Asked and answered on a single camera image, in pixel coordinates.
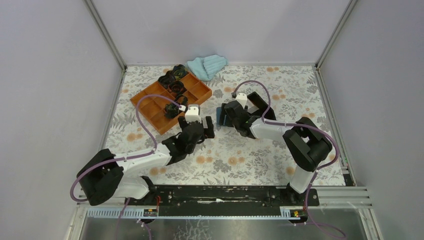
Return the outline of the orange compartment tray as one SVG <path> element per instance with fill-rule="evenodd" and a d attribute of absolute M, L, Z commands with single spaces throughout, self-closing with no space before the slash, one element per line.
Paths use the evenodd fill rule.
<path fill-rule="evenodd" d="M 180 80 L 185 87 L 182 94 L 188 98 L 188 104 L 201 105 L 212 96 L 212 90 L 205 83 L 197 79 L 192 73 L 188 73 Z M 130 101 L 138 110 L 138 113 L 147 120 L 152 127 L 163 135 L 178 123 L 178 118 L 166 118 L 165 106 L 170 104 L 170 100 L 175 100 L 177 95 L 171 94 L 164 89 L 158 81 L 141 90 Z"/>

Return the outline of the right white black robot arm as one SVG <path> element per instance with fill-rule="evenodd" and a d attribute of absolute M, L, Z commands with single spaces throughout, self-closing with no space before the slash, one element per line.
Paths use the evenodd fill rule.
<path fill-rule="evenodd" d="M 247 106 L 233 100 L 222 103 L 216 109 L 217 124 L 233 127 L 245 138 L 268 139 L 285 143 L 291 153 L 296 169 L 287 191 L 287 201 L 293 206 L 301 205 L 306 199 L 306 190 L 319 164 L 332 151 L 333 146 L 324 132 L 316 128 L 307 117 L 301 118 L 293 126 L 276 121 L 272 108 L 265 103 L 256 105 L 254 112 Z"/>

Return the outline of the blue leather card holder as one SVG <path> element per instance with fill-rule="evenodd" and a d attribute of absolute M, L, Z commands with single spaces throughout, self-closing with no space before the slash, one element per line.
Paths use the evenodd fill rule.
<path fill-rule="evenodd" d="M 233 128 L 233 124 L 230 119 L 228 119 L 228 114 L 225 112 L 223 107 L 216 108 L 216 122 L 220 127 L 229 127 Z"/>

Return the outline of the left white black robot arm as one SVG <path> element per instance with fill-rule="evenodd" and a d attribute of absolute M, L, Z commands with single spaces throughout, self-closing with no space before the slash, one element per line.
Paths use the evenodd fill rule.
<path fill-rule="evenodd" d="M 181 132 L 156 147 L 113 154 L 108 148 L 100 150 L 78 173 L 70 189 L 76 202 L 87 201 L 98 206 L 111 198 L 133 198 L 148 206 L 155 200 L 156 186 L 140 172 L 153 167 L 176 164 L 192 154 L 195 147 L 215 137 L 211 116 L 188 122 L 180 116 Z"/>

